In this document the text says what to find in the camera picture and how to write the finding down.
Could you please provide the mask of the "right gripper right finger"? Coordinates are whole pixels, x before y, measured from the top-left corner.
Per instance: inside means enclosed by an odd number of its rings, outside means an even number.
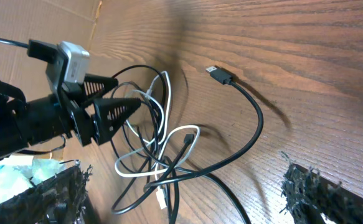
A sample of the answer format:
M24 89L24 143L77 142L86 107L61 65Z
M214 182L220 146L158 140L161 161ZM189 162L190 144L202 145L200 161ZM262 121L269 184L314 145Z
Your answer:
M287 153L280 155L288 162L283 175L281 195L286 198L284 212L295 223L363 223L363 197L324 178L315 167L305 168Z

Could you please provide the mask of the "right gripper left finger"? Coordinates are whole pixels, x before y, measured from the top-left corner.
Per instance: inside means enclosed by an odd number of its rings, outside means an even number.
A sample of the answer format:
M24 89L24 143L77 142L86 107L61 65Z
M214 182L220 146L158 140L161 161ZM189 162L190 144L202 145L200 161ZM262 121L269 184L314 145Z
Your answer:
M87 223L92 170L75 164L0 203L0 223Z

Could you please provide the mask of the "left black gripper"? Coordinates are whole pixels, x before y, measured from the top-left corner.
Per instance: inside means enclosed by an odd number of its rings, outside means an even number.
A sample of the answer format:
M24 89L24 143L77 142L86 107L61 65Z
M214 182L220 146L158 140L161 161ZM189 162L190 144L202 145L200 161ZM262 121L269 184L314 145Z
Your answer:
M50 89L65 116L65 133L69 135L74 131L82 146L91 144L92 137L98 145L104 144L112 139L124 122L141 106L141 100L101 98L118 86L118 80L112 77L88 73L81 85L65 82L68 59L59 45L31 39L27 55L47 62L45 73ZM92 103L95 114L91 119L85 108Z

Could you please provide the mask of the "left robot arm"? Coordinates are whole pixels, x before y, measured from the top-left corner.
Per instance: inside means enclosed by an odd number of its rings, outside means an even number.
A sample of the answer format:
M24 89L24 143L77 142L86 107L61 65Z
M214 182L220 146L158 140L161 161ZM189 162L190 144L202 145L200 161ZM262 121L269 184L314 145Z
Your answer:
M51 94L27 101L19 88L0 81L0 161L31 154L30 146L76 136L82 146L112 139L141 106L137 98L105 98L118 80L87 73L90 54L70 42L30 40L27 55L47 62Z

